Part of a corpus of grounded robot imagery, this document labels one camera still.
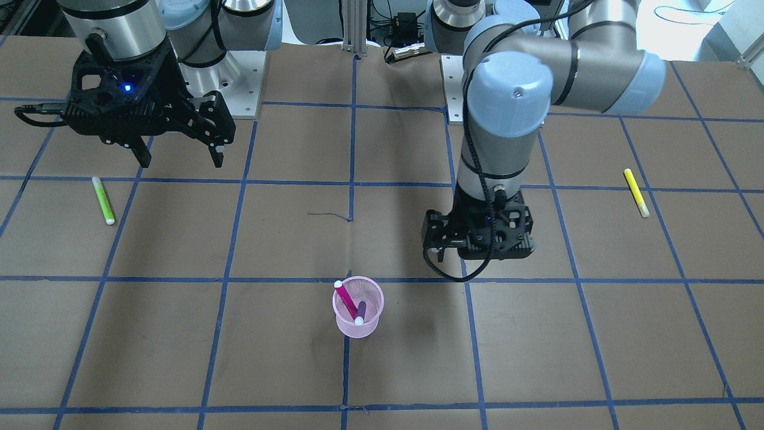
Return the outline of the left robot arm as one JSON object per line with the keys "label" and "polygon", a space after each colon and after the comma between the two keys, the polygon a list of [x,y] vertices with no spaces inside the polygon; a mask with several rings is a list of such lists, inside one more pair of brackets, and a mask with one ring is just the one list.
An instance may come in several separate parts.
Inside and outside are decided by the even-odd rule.
{"label": "left robot arm", "polygon": [[553,106],[608,114],[649,109],[666,77],[637,47],[638,1],[576,1],[562,14],[566,39],[541,35],[554,21],[527,1],[430,1],[427,49],[462,58],[462,125],[451,211],[429,210],[423,253],[442,259],[521,259],[534,250],[521,185]]}

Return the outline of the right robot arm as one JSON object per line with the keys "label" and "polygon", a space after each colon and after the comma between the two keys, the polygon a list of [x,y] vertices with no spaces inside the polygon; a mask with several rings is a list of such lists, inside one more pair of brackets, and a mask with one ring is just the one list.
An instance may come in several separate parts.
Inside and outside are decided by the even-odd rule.
{"label": "right robot arm", "polygon": [[236,125],[227,98],[245,76],[235,51],[275,51],[281,1],[60,1],[84,50],[66,104],[54,110],[83,136],[133,153],[144,137],[182,133],[202,142],[216,168]]}

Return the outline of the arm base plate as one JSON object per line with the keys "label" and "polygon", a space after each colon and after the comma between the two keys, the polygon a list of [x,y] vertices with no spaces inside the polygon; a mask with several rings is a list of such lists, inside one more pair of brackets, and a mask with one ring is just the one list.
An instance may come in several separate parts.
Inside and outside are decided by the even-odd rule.
{"label": "arm base plate", "polygon": [[464,68],[462,57],[449,54],[442,55],[441,70],[448,122],[450,124],[461,125],[464,119],[464,96],[462,93]]}
{"label": "arm base plate", "polygon": [[180,64],[187,89],[196,97],[218,91],[235,119],[256,119],[267,59],[265,51],[229,51],[203,68]]}

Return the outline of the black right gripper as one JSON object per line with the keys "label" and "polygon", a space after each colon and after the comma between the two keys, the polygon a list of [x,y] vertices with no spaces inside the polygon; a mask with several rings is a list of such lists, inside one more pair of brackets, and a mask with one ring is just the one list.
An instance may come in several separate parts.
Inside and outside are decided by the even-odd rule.
{"label": "black right gripper", "polygon": [[133,60],[99,63],[82,52],[73,66],[72,88],[61,119],[85,136],[125,142],[139,166],[149,168],[151,154],[142,136],[183,133],[208,147],[221,168],[236,125],[218,91],[196,98],[170,45],[160,45]]}

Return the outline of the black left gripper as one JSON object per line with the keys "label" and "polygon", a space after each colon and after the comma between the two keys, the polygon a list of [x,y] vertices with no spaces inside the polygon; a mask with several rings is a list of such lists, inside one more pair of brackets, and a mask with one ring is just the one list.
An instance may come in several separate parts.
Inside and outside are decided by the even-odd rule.
{"label": "black left gripper", "polygon": [[507,196],[500,191],[492,203],[492,215],[485,199],[472,198],[456,188],[451,212],[428,210],[422,228],[423,248],[437,253],[443,261],[446,248],[456,248],[464,260],[483,260],[494,240],[491,259],[523,259],[535,250],[531,236],[533,220],[523,193]]}

